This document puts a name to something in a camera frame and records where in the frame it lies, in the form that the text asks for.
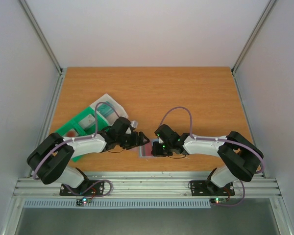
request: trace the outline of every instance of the gray floor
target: gray floor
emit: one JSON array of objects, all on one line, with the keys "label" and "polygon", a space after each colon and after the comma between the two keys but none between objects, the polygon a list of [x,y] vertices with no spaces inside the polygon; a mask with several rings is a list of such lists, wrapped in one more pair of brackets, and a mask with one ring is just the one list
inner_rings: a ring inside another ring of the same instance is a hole
[{"label": "gray floor", "polygon": [[275,235],[268,199],[211,209],[23,209],[17,235]]}]

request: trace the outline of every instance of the white wall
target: white wall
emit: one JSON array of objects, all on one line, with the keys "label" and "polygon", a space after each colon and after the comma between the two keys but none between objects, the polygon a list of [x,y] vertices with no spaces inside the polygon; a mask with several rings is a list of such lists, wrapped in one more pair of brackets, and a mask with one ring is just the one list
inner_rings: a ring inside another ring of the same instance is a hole
[{"label": "white wall", "polygon": [[56,69],[16,0],[0,0],[0,230],[18,177],[29,172]]},{"label": "white wall", "polygon": [[268,2],[27,1],[62,67],[232,67]]},{"label": "white wall", "polygon": [[256,144],[294,224],[294,0],[279,0],[237,72]]}]

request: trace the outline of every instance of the black mounting plate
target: black mounting plate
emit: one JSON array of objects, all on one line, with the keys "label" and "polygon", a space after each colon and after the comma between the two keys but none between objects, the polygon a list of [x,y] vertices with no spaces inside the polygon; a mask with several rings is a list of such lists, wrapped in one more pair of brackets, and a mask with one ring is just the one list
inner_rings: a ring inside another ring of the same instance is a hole
[{"label": "black mounting plate", "polygon": [[[205,182],[206,182],[205,180],[192,180],[189,182],[188,187],[191,189],[192,196],[218,196],[218,197],[220,197],[220,196],[227,196],[228,195],[228,193],[222,188],[220,188],[216,194],[211,194],[209,192],[209,190],[207,189]],[[231,189],[231,186],[233,187],[233,183],[227,184],[226,186],[224,186],[224,188],[227,188],[230,192],[230,195],[234,196],[235,191],[234,191],[234,188]]]},{"label": "black mounting plate", "polygon": [[[92,184],[94,184],[95,182],[97,182],[99,180],[90,180],[88,182],[88,185],[86,188],[88,188],[89,186],[91,186]],[[76,195],[72,194],[67,187],[65,187],[64,185],[61,185],[61,188],[64,188],[64,189],[60,189],[60,196],[74,196],[76,197]],[[93,188],[96,190],[96,195],[102,195],[103,194],[103,190],[104,190],[104,182],[101,182],[101,183],[98,183],[98,184],[95,184],[93,186]],[[75,193],[79,193],[75,188],[71,188],[73,192]],[[93,190],[92,189],[89,189],[87,192],[85,192],[83,195],[81,196],[92,196],[94,193],[93,193]]]}]

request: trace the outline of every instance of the metal grille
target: metal grille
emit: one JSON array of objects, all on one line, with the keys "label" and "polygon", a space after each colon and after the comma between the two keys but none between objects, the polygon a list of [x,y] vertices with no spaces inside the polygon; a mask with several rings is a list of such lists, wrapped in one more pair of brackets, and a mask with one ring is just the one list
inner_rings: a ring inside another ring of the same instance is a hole
[{"label": "metal grille", "polygon": [[209,199],[95,199],[85,206],[76,205],[76,199],[26,199],[24,208],[210,208]]}]

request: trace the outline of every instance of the brown wood surface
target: brown wood surface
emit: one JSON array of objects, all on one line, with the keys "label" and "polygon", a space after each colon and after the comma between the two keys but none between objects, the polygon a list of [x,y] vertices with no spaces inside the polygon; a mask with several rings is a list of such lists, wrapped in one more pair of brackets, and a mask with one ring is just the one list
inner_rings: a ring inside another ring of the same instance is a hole
[{"label": "brown wood surface", "polygon": [[[190,109],[196,135],[222,136],[238,131],[250,139],[228,67],[68,68],[50,131],[105,93],[125,108],[130,120],[138,121],[137,130],[150,139],[155,138],[163,115],[175,106]],[[165,124],[180,134],[189,132],[185,110],[171,112]],[[88,154],[69,165],[83,171],[201,171],[223,163],[217,157],[199,154],[184,159],[143,159],[137,151],[123,151]]]}]

